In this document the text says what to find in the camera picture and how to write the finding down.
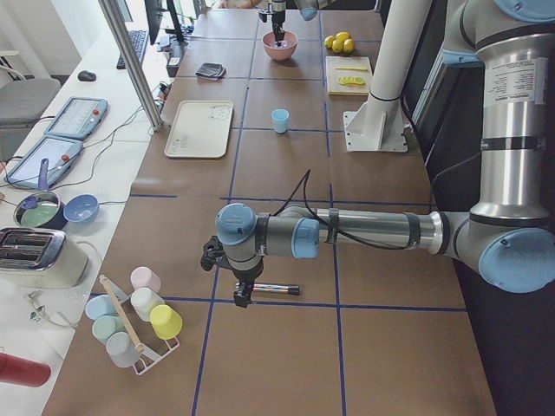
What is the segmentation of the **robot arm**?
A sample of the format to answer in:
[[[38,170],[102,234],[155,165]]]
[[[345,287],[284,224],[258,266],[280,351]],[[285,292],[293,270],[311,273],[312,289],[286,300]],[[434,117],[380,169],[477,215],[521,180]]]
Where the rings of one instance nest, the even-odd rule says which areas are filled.
[[[372,152],[402,151],[402,90],[433,1],[391,1],[368,99],[343,113],[346,150],[364,153],[371,179],[385,191],[409,179],[408,162],[378,161]],[[447,1],[443,59],[485,66],[480,142],[480,198],[469,211],[391,213],[313,210],[308,202],[274,213],[233,203],[215,218],[217,235],[200,265],[230,270],[237,306],[251,303],[267,256],[314,258],[320,243],[352,242],[375,249],[423,249],[463,262],[487,283],[529,293],[554,282],[554,234],[540,203],[545,149],[546,83],[554,53],[554,1]],[[306,201],[305,173],[302,184]]]
[[[294,4],[299,10],[302,18],[305,21],[312,20],[317,12],[324,9],[332,1],[317,1],[317,0],[295,0]],[[268,6],[258,10],[258,16],[263,23],[267,22],[267,19],[271,19],[272,33],[274,35],[275,42],[277,46],[281,45],[284,40],[285,31],[283,25],[286,18],[287,1],[286,0],[274,0],[268,2]]]

